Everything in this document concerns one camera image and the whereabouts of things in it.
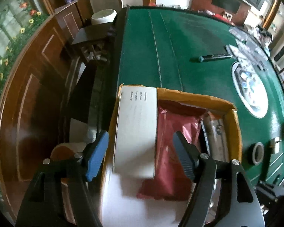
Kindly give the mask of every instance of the red plastic bag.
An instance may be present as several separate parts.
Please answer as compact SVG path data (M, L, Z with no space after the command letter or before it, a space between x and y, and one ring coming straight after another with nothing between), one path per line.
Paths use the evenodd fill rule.
M158 127L155 178L144 180L137 194L140 199L188 200L191 180L185 176L173 147L173 134L181 131L200 151L198 137L205 109L158 100Z

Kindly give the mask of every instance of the wooden cabinet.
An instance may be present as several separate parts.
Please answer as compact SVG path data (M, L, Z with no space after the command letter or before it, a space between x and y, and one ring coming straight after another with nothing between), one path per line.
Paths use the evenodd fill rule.
M91 16L94 14L90 0L78 0L76 2L79 15L81 17L83 26L91 25Z
M0 100L0 186L14 218L35 170L57 144L65 142L63 111L77 63L63 29L50 16L22 50L7 79Z
M56 14L56 20L64 32L66 39L71 43L82 27L82 21L76 4L65 7Z

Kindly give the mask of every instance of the green table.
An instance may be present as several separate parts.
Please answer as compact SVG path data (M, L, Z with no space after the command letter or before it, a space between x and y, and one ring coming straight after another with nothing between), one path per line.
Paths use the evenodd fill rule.
M265 62L267 71L256 69L268 95L267 114L259 119L249 113L234 87L231 75L234 59L197 61L201 55L225 52L227 44L236 46L235 37L228 32L230 25L183 10L130 7L118 14L116 28L112 80L108 83L114 85L112 94L124 83L228 100L238 109L242 165L252 183L255 185L259 179L279 183L283 179L284 91L270 61ZM277 136L282 137L280 153L271 155L270 139ZM252 166L248 163L248 149L256 142L264 144L265 156L263 163Z

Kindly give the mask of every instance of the small box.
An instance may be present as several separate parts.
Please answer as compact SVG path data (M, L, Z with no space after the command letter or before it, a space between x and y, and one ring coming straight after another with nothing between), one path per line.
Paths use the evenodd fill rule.
M157 89L123 86L115 138L114 172L154 178L157 137Z

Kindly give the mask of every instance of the white container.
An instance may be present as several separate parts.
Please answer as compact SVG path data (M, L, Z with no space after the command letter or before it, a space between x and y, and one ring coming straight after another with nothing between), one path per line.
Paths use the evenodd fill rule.
M117 15L117 12L113 9L101 10L92 15L91 23L93 25L98 25L98 24L113 22L116 15Z

